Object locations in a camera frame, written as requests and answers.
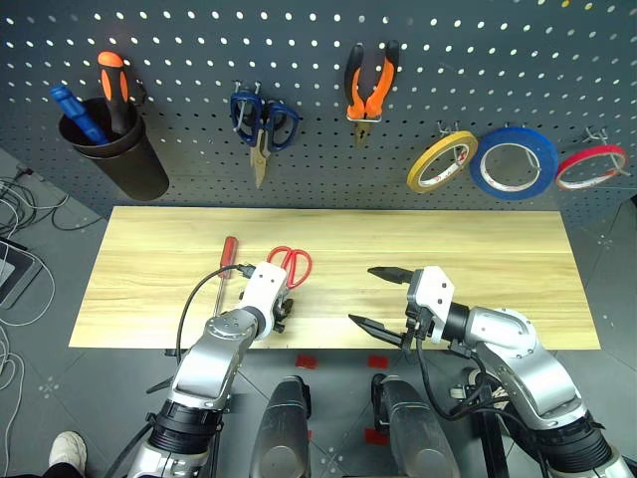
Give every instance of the sneaker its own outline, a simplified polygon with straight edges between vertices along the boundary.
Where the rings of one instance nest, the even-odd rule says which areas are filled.
[[[69,463],[84,475],[87,466],[87,445],[75,431],[63,431],[53,442],[49,455],[49,467]]]

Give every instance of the cable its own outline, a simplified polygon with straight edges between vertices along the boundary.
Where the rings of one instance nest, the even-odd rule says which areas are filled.
[[[98,219],[88,222],[86,224],[83,224],[81,226],[76,226],[76,227],[64,227],[61,226],[60,224],[58,224],[56,222],[56,213],[58,212],[58,209],[54,209],[53,210],[53,214],[51,214],[51,224],[53,224],[53,227],[55,227],[56,229],[58,229],[59,231],[65,231],[65,232],[72,232],[72,231],[79,231],[80,229],[84,229],[86,227],[89,226],[93,226],[94,224],[97,224],[98,222],[102,221],[103,218],[99,217]]]
[[[16,419],[16,416],[18,416],[18,411],[20,410],[20,405],[22,404],[22,390],[24,387],[24,372],[25,372],[25,368],[24,368],[24,361],[22,360],[22,357],[20,357],[19,355],[17,355],[15,352],[11,352],[11,348],[10,348],[10,344],[9,344],[9,338],[7,337],[7,333],[5,332],[5,330],[0,327],[0,377],[2,377],[2,375],[5,373],[5,370],[7,369],[6,366],[8,364],[10,364],[12,366],[11,368],[11,374],[9,375],[9,377],[7,378],[7,380],[0,384],[0,390],[5,390],[7,388],[9,388],[9,386],[11,386],[11,383],[13,382],[13,379],[16,375],[16,372],[18,371],[18,369],[20,370],[20,382],[18,385],[18,399],[16,400],[16,406],[13,409],[13,413],[11,414],[11,417],[9,418],[9,422],[7,423],[7,427],[4,430],[4,459],[5,459],[5,464],[4,464],[4,473],[2,474],[2,476],[7,476],[8,471],[9,471],[9,458],[10,458],[10,453],[9,453],[9,434],[11,433],[11,428],[13,426],[13,422]]]
[[[491,398],[490,400],[485,400],[482,402],[478,402],[474,405],[470,405],[467,407],[464,407],[461,411],[451,414],[451,413],[447,413],[445,410],[442,409],[442,407],[438,404],[438,401],[436,401],[436,397],[434,395],[433,389],[431,388],[431,382],[429,381],[429,370],[427,369],[427,361],[425,360],[424,354],[423,354],[423,350],[422,350],[422,339],[416,338],[416,352],[418,354],[418,363],[420,365],[420,373],[422,375],[422,381],[423,384],[425,385],[425,391],[427,392],[427,396],[429,397],[429,401],[431,403],[431,406],[433,407],[434,410],[436,410],[436,413],[438,413],[440,416],[442,416],[444,419],[449,420],[449,421],[456,421],[459,420],[461,418],[464,418],[465,416],[471,414],[471,413],[476,413],[476,412],[490,412],[490,413],[497,413],[500,414],[502,416],[510,416],[512,417],[513,420],[516,421],[516,423],[520,424],[521,427],[530,435],[530,436],[534,436],[531,432],[531,430],[516,416],[512,415],[511,413],[508,413],[504,410],[500,410],[499,408],[493,408],[493,407],[489,407],[488,405],[493,405],[495,403],[502,403],[504,401],[510,401],[510,399],[507,396],[501,396],[498,398]],[[478,364],[478,366],[481,368],[481,371],[484,368],[484,363],[477,358],[477,356],[474,357],[474,355],[472,355],[472,359],[474,359],[476,361],[476,363]],[[539,447],[537,446],[537,444],[535,445],[535,451],[537,453],[537,462],[539,463],[539,468],[541,469],[541,474],[542,474],[542,478],[548,478],[548,471],[546,469],[546,462],[544,461],[544,457],[542,456],[541,450],[539,449]]]
[[[0,318],[0,323],[4,324],[5,326],[9,326],[9,327],[26,327],[26,326],[30,326],[30,325],[35,324],[36,322],[38,322],[40,319],[42,319],[42,317],[49,310],[49,307],[51,307],[51,303],[53,302],[53,298],[56,295],[56,280],[53,277],[53,273],[51,272],[51,269],[49,269],[47,267],[47,265],[44,263],[44,261],[42,259],[40,259],[38,256],[36,256],[35,254],[32,254],[29,251],[23,251],[22,249],[18,249],[17,247],[12,246],[9,243],[4,242],[3,244],[5,244],[5,246],[8,246],[11,249],[19,252],[20,254],[26,254],[27,256],[29,256],[29,257],[33,258],[34,260],[38,261],[40,263],[40,265],[43,267],[43,269],[49,275],[49,279],[51,279],[51,296],[49,296],[49,300],[47,301],[45,306],[42,308],[40,313],[34,319],[31,319],[30,321],[27,321],[27,322],[22,322],[22,323],[17,323],[16,324],[16,323],[13,323],[13,322],[7,322],[4,319]],[[4,265],[7,262],[7,253],[8,253],[8,249],[5,251],[5,257],[4,257],[4,260],[3,260],[3,263],[2,263],[2,267],[0,267],[0,277],[2,277],[2,270],[4,269]]]
[[[12,206],[15,208],[18,214],[17,231],[25,229],[26,227],[32,226],[34,224],[37,224],[43,221],[44,219],[46,219],[47,217],[51,217],[51,224],[53,225],[53,227],[55,227],[59,231],[65,231],[65,232],[79,231],[86,227],[93,226],[94,224],[97,224],[98,222],[102,220],[102,218],[99,217],[98,219],[92,222],[88,222],[86,224],[83,224],[81,226],[76,226],[76,227],[66,227],[66,226],[60,225],[59,223],[56,222],[56,214],[57,214],[57,211],[69,200],[69,197],[70,197],[69,194],[66,194],[62,198],[62,200],[58,202],[57,204],[50,205],[50,206],[39,206],[37,204],[37,199],[33,191],[29,189],[27,186],[24,186],[16,182],[19,177],[20,175],[16,175],[14,178],[8,178],[6,176],[0,177],[0,188],[2,189],[2,193],[0,193],[0,199],[5,197],[7,192],[11,193],[11,195],[7,196],[5,200],[11,202]],[[19,194],[17,191],[13,190],[14,188],[22,192],[22,195]],[[37,217],[38,210],[48,210],[48,212],[41,217]],[[9,226],[6,224],[0,225],[0,234],[6,233],[8,228]]]
[[[9,234],[7,234],[6,240],[5,242],[3,242],[3,244],[5,245],[5,251],[4,251],[4,257],[2,258],[2,266],[0,267],[0,278],[2,277],[2,273],[4,272],[5,269],[5,265],[7,264],[7,257],[9,255],[9,248],[21,253],[21,254],[26,254],[27,256],[31,257],[32,259],[38,261],[40,263],[40,265],[47,271],[47,274],[49,274],[49,278],[51,279],[51,297],[49,298],[49,301],[47,302],[47,304],[44,306],[44,308],[42,309],[42,311],[40,312],[40,314],[38,314],[34,319],[25,322],[25,323],[20,323],[20,324],[14,324],[11,322],[7,322],[3,319],[0,319],[0,323],[6,325],[6,326],[11,326],[11,327],[25,327],[25,326],[30,326],[31,324],[35,324],[36,322],[38,322],[42,316],[44,316],[46,314],[46,312],[49,310],[49,307],[51,306],[51,303],[53,301],[53,298],[55,296],[56,293],[56,281],[53,278],[53,274],[51,273],[51,270],[47,267],[47,265],[42,261],[42,259],[40,259],[38,256],[36,256],[35,254],[32,254],[28,251],[23,251],[18,249],[17,247],[9,244],[9,242],[7,242],[11,236],[16,232],[16,230],[18,229],[18,226],[20,224],[20,216],[18,215],[18,212],[16,210],[16,208],[10,204],[9,202],[7,202],[5,199],[0,198],[0,202],[4,203],[9,209],[11,209],[11,212],[13,212],[15,218],[16,218],[16,222],[13,225],[13,227],[11,228],[11,230],[9,231]],[[13,410],[13,413],[11,414],[11,417],[9,418],[9,422],[7,423],[7,427],[5,428],[4,431],[4,456],[5,456],[5,467],[4,467],[4,473],[3,476],[7,476],[7,473],[9,471],[9,458],[10,458],[10,453],[9,453],[9,434],[11,433],[11,428],[13,426],[13,422],[16,419],[16,416],[18,415],[18,411],[20,410],[20,405],[22,403],[22,391],[24,388],[24,374],[25,374],[25,367],[24,367],[24,360],[22,359],[22,357],[20,357],[19,355],[11,352],[11,348],[10,348],[10,344],[9,344],[9,338],[7,336],[7,333],[5,332],[5,330],[0,327],[0,333],[2,333],[2,336],[0,337],[0,347],[1,347],[1,351],[0,351],[0,377],[2,376],[2,374],[5,371],[5,367],[7,364],[10,364],[12,366],[12,370],[11,370],[11,374],[9,375],[9,377],[7,378],[7,380],[2,383],[0,385],[0,390],[4,390],[6,388],[8,388],[11,383],[13,382],[13,379],[16,375],[16,371],[18,370],[18,366],[17,363],[20,364],[20,384],[18,387],[18,399],[16,400],[16,406]]]
[[[535,435],[533,434],[532,430],[530,428],[527,427],[527,425],[521,421],[517,416],[515,416],[512,413],[509,413],[505,410],[500,410],[499,408],[490,408],[490,407],[485,407],[485,408],[478,408],[476,409],[477,412],[488,412],[488,413],[495,413],[496,415],[501,415],[504,416],[506,418],[508,418],[509,420],[514,421],[522,430],[524,430],[529,436],[532,437],[533,440],[533,444],[535,445],[535,452],[537,453],[537,457],[535,457],[535,461],[537,461],[537,464],[539,465],[539,469],[541,470],[541,476],[542,478],[549,478],[548,476],[548,469],[546,468],[546,462],[544,461],[544,457],[541,453],[541,450],[539,449],[539,445],[537,444],[537,442],[535,441]]]
[[[114,475],[115,471],[117,471],[117,468],[121,466],[124,458],[128,456],[128,453],[130,453],[130,451],[135,447],[139,440],[143,438],[143,435],[145,435],[150,428],[152,428],[152,423],[146,423],[141,427],[141,429],[135,434],[135,436],[133,436],[126,444],[126,446],[123,447],[123,450],[119,452],[117,458],[114,460],[110,468],[106,471],[104,478],[111,478],[112,475]]]
[[[20,199],[22,202],[24,202],[31,209],[56,209],[58,207],[63,206],[67,202],[67,200],[69,199],[69,194],[67,194],[64,197],[64,199],[62,200],[62,202],[60,202],[58,204],[54,204],[53,206],[36,206],[35,204],[30,204],[29,201],[27,201],[24,197],[22,197],[16,191],[11,189],[11,186],[7,187],[7,182],[6,181],[0,180],[0,186],[3,187],[6,192],[10,192],[11,194],[15,195],[18,199]]]
[[[181,333],[183,332],[183,324],[186,320],[186,314],[188,314],[188,308],[190,308],[190,303],[195,298],[195,295],[197,294],[197,292],[199,292],[199,289],[201,289],[206,282],[208,282],[213,277],[218,276],[222,272],[229,271],[231,269],[239,269],[239,266],[236,266],[236,265],[224,266],[220,269],[217,269],[215,272],[211,272],[206,277],[204,277],[201,281],[199,281],[199,284],[195,286],[195,288],[192,290],[192,292],[188,296],[188,299],[186,300],[186,303],[183,306],[183,311],[181,311],[181,317],[179,318],[179,327],[177,327],[177,341],[176,341],[176,349],[175,349],[177,364],[181,363]]]

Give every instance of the red screwdriver handle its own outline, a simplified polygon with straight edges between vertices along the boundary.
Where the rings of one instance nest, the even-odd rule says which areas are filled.
[[[239,240],[234,236],[226,237],[223,243],[223,252],[221,253],[221,261],[219,267],[231,266],[235,263],[235,257],[237,256],[237,248],[239,247]],[[219,274],[221,277],[229,277],[230,271],[224,271]]]

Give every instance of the orange screwdriver handle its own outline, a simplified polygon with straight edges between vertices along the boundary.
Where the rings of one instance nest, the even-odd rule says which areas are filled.
[[[128,82],[123,72],[123,61],[116,53],[101,52],[98,63],[101,70],[102,89],[110,111],[110,128],[113,132],[124,135],[130,130],[130,120]]]

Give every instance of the pliers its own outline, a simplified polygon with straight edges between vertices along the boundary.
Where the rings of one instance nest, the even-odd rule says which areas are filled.
[[[382,119],[382,104],[391,90],[394,77],[398,70],[400,44],[391,40],[385,46],[385,63],[382,67],[380,79],[375,91],[364,101],[358,94],[358,77],[365,50],[362,43],[357,43],[349,52],[345,67],[344,90],[347,99],[347,119],[354,121],[354,144],[362,146],[365,143],[371,125]]]

